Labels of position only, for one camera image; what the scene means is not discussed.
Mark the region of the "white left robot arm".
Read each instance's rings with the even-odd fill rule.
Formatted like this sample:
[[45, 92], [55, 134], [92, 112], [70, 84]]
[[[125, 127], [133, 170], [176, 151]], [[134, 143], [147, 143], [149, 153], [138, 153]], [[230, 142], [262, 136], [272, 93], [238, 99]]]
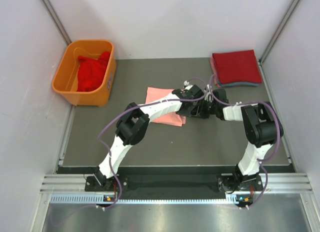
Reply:
[[[106, 191], [113, 186], [114, 179], [120, 184], [117, 178], [118, 168], [128, 151], [145, 137], [151, 122], [170, 113], [192, 109], [205, 96], [203, 89], [188, 84], [184, 89], [175, 89], [151, 103], [130, 103], [98, 135], [98, 141], [107, 149], [107, 154], [94, 173], [97, 186]], [[109, 146], [103, 141], [102, 135], [113, 124], [116, 124], [116, 130], [113, 143]]]

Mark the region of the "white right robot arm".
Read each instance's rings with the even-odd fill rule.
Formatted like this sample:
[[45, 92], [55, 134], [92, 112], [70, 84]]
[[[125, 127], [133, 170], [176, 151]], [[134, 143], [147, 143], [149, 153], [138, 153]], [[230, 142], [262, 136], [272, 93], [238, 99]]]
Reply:
[[201, 119], [215, 115], [222, 121], [243, 122], [248, 143], [232, 176], [220, 183], [220, 188], [225, 191], [245, 190], [253, 186], [266, 154], [273, 145], [279, 147], [284, 134], [282, 124], [269, 102], [230, 104], [224, 89], [207, 92], [205, 98], [195, 104], [191, 115]]

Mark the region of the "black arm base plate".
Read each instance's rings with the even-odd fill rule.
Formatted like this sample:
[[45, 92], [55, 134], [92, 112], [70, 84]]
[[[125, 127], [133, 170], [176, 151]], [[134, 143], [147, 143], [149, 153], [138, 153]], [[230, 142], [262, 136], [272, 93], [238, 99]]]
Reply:
[[258, 175], [254, 185], [243, 190], [223, 190], [221, 182], [231, 177], [235, 166], [123, 166], [108, 188], [102, 188], [92, 176], [86, 178], [86, 192], [110, 192], [121, 199], [221, 199], [227, 193], [253, 195], [263, 185]]

